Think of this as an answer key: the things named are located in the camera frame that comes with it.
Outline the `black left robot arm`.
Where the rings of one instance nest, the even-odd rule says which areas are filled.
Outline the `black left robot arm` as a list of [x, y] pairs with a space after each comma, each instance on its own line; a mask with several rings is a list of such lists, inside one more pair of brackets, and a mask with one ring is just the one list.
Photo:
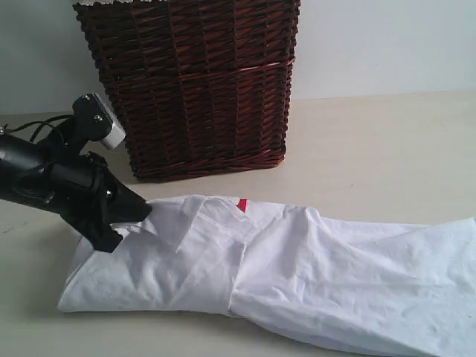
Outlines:
[[34, 144], [7, 133], [1, 135], [1, 199], [55, 213], [106, 253], [123, 239], [114, 224], [142, 222], [152, 211], [102, 156], [83, 155], [50, 138]]

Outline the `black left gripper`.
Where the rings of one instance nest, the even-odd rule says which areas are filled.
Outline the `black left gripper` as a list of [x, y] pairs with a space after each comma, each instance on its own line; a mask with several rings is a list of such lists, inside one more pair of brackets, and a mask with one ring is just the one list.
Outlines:
[[103, 157], [83, 155], [87, 142], [71, 129], [52, 127], [36, 143], [46, 158], [22, 173], [22, 195], [59, 214], [95, 250], [111, 253], [122, 240], [111, 224], [142, 222], [152, 206], [118, 181]]

